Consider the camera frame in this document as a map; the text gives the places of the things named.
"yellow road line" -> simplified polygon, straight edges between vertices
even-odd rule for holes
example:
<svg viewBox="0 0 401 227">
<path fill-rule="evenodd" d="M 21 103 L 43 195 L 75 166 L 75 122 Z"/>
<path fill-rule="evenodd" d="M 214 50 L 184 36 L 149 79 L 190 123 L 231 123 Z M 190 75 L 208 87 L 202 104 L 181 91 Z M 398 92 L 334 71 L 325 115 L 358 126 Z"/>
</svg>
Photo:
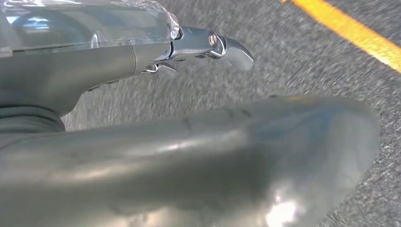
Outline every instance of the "yellow road line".
<svg viewBox="0 0 401 227">
<path fill-rule="evenodd" d="M 394 43 L 323 0 L 291 1 L 339 36 L 401 73 L 401 48 Z"/>
</svg>

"metal bolt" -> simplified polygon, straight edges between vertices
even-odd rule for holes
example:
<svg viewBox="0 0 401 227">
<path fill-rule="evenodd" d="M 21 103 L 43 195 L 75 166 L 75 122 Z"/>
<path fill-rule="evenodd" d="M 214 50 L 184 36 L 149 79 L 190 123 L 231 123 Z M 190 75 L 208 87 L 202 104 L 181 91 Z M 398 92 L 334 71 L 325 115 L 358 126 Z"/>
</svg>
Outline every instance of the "metal bolt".
<svg viewBox="0 0 401 227">
<path fill-rule="evenodd" d="M 216 33 L 211 32 L 209 34 L 209 44 L 210 44 L 210 46 L 216 47 L 217 46 L 217 41 L 218 41 L 218 38 L 217 38 Z"/>
</svg>

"clear plastic wrap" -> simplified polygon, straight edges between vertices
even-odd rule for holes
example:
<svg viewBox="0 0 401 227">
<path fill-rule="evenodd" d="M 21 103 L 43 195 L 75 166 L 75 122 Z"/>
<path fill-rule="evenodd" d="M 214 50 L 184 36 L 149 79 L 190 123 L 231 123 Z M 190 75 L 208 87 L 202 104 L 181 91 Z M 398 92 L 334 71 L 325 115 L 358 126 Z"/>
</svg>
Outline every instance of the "clear plastic wrap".
<svg viewBox="0 0 401 227">
<path fill-rule="evenodd" d="M 176 17 L 152 0 L 0 0 L 0 57 L 168 43 Z"/>
</svg>

